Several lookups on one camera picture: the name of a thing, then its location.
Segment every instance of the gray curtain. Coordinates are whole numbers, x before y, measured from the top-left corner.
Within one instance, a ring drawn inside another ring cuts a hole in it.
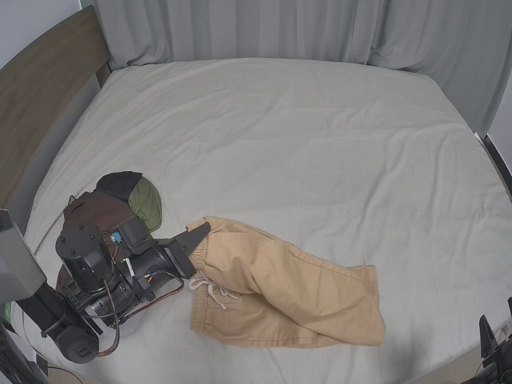
[[[483,136],[512,67],[512,0],[89,1],[113,68],[281,57],[413,71]]]

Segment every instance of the headboard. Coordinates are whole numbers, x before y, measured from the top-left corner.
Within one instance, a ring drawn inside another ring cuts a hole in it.
[[[70,106],[77,96],[92,99],[90,88],[83,91],[94,74],[96,90],[103,85],[109,58],[94,8],[88,6],[0,70],[0,208],[14,210],[20,228],[56,153],[85,110],[73,111],[70,118]]]

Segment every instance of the drawstring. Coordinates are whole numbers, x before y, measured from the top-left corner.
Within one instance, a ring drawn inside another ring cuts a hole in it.
[[[231,298],[239,298],[239,296],[235,296],[234,294],[229,293],[226,289],[219,286],[217,283],[211,281],[206,275],[203,273],[202,270],[197,272],[193,278],[189,281],[189,288],[190,290],[196,290],[200,285],[208,285],[208,294],[215,300],[215,303],[217,303],[220,307],[222,307],[222,310],[226,310],[226,306],[221,303],[214,295],[214,287],[218,287],[219,291],[221,292],[222,296],[229,296]]]

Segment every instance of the brown cloth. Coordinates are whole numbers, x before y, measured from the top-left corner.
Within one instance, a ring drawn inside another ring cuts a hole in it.
[[[382,344],[374,266],[344,268],[228,219],[207,217],[187,229],[205,221],[211,231],[190,256],[204,283],[195,291],[191,329],[241,347]]]
[[[77,225],[96,225],[103,235],[103,241],[109,249],[111,256],[116,263],[123,259],[116,252],[116,246],[110,239],[110,234],[124,221],[132,218],[135,214],[131,211],[128,203],[121,201],[114,196],[103,192],[84,192],[64,209],[63,229]],[[61,267],[57,276],[58,292],[62,292],[62,286],[71,282],[71,276],[64,266]]]

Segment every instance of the bed sheet wrinkle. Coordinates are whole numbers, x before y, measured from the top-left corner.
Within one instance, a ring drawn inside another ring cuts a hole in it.
[[[387,336],[379,348],[225,346],[190,332],[192,294],[184,291],[148,309],[114,354],[73,366],[25,320],[45,358],[104,384],[170,376],[391,384],[476,345],[483,313],[493,326],[509,318],[512,205],[480,144],[427,77],[280,59],[118,70],[39,189],[27,242],[39,242],[69,195],[117,170],[143,172],[159,189],[157,238],[217,215],[346,267],[375,264]],[[61,226],[37,254],[50,283]]]

